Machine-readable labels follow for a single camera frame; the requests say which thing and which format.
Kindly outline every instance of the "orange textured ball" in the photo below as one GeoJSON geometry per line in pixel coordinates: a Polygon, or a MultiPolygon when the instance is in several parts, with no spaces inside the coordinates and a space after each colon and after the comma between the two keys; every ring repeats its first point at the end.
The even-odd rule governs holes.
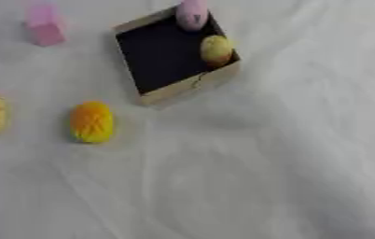
{"type": "Polygon", "coordinates": [[[85,143],[107,141],[114,131],[114,116],[109,107],[97,101],[76,106],[70,116],[73,136],[85,143]]]}

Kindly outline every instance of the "pink cube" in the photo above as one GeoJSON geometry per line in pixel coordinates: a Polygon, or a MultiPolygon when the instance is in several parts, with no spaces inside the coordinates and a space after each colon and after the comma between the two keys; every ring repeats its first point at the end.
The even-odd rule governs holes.
{"type": "Polygon", "coordinates": [[[28,10],[26,26],[36,44],[50,46],[64,41],[59,18],[54,6],[37,4],[28,10]]]}

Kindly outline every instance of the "wooden box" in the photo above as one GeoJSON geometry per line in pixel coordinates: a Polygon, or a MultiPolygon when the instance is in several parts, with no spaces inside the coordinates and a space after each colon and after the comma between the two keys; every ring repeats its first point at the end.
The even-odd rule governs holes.
{"type": "Polygon", "coordinates": [[[151,105],[210,81],[223,81],[238,70],[240,57],[234,50],[230,62],[217,69],[202,59],[200,45],[208,35],[225,35],[210,13],[199,32],[186,32],[171,7],[114,28],[118,48],[124,56],[141,102],[151,105]]]}

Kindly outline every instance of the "white tablecloth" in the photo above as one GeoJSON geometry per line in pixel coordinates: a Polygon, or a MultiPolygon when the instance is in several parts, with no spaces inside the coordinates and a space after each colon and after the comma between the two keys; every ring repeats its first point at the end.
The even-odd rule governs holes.
{"type": "Polygon", "coordinates": [[[375,238],[375,0],[209,0],[242,71],[150,108],[110,29],[175,0],[53,0],[48,48],[26,2],[0,0],[0,239],[375,238]],[[119,118],[106,144],[66,135],[88,100],[119,118]]]}

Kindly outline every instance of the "pink ball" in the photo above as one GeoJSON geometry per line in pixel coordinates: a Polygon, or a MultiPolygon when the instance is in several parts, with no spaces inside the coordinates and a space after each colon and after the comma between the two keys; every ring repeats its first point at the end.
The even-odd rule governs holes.
{"type": "Polygon", "coordinates": [[[204,0],[184,0],[177,7],[177,23],[186,31],[199,31],[208,21],[208,7],[204,0]]]}

